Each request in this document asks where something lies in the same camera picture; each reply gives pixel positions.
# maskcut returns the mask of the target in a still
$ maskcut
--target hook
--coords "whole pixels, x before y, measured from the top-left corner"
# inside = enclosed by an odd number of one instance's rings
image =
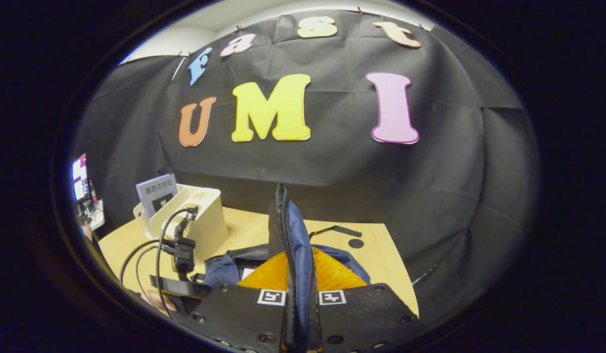
[[[430,30],[428,30],[425,27],[423,27],[420,23],[418,23],[418,27],[420,27],[420,29],[422,29],[423,31],[431,32]]]

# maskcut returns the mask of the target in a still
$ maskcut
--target letter m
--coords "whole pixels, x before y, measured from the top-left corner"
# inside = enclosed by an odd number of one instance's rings
[[[248,121],[261,139],[265,139],[274,115],[276,127],[272,136],[279,140],[309,139],[311,130],[305,126],[303,97],[305,86],[310,77],[294,74],[282,77],[268,100],[265,99],[257,83],[248,82],[235,87],[233,95],[238,98],[238,110],[235,118],[235,131],[231,134],[233,141],[251,141],[253,132]]]

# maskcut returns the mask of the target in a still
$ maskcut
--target foam letter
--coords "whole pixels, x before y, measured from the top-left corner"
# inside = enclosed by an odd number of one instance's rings
[[[401,28],[392,22],[373,22],[373,25],[383,28],[386,35],[393,41],[407,45],[408,47],[418,48],[421,44],[413,39],[408,38],[405,33],[412,34],[409,29]]]
[[[328,37],[338,31],[338,27],[331,24],[334,22],[336,20],[327,16],[303,18],[298,23],[300,29],[296,33],[303,38]]]
[[[410,121],[410,107],[405,87],[411,81],[391,72],[370,72],[366,79],[375,85],[379,101],[379,124],[372,130],[372,138],[387,143],[415,143],[418,131]]]
[[[248,82],[235,87],[233,95],[238,98],[233,141],[251,141],[253,132],[248,121],[261,139],[265,139],[276,114],[276,127],[272,130],[275,139],[309,139],[311,130],[305,126],[303,98],[310,77],[304,74],[283,76],[265,99],[257,83]]]
[[[198,145],[207,133],[207,124],[209,123],[209,112],[211,105],[216,102],[215,97],[208,97],[200,101],[200,118],[198,129],[195,133],[189,130],[192,114],[196,109],[196,103],[187,104],[181,109],[181,123],[179,125],[179,142],[185,147],[194,147]]]
[[[209,53],[211,53],[211,47],[205,49],[191,64],[189,64],[189,72],[192,75],[192,78],[189,81],[190,86],[196,82],[203,72],[205,72],[203,66],[207,64],[207,54]]]
[[[241,53],[242,51],[249,49],[253,45],[253,39],[255,34],[244,34],[238,38],[229,42],[229,46],[222,49],[220,56],[229,56],[233,53]]]

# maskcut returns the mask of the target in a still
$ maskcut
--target pink letter i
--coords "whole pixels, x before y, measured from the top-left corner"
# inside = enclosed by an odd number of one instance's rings
[[[391,72],[370,72],[366,79],[377,89],[379,125],[372,130],[372,138],[386,143],[415,143],[418,131],[410,121],[410,107],[405,87],[409,78]]]

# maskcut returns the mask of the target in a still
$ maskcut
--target black hole on table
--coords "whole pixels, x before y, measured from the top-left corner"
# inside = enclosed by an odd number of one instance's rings
[[[348,241],[348,245],[352,248],[359,249],[364,246],[364,242],[359,239],[350,239],[350,241]]]
[[[272,343],[274,342],[274,338],[271,335],[261,335],[260,341],[264,343]]]
[[[340,344],[344,342],[344,337],[340,335],[331,336],[327,339],[327,342],[329,342],[330,344]]]

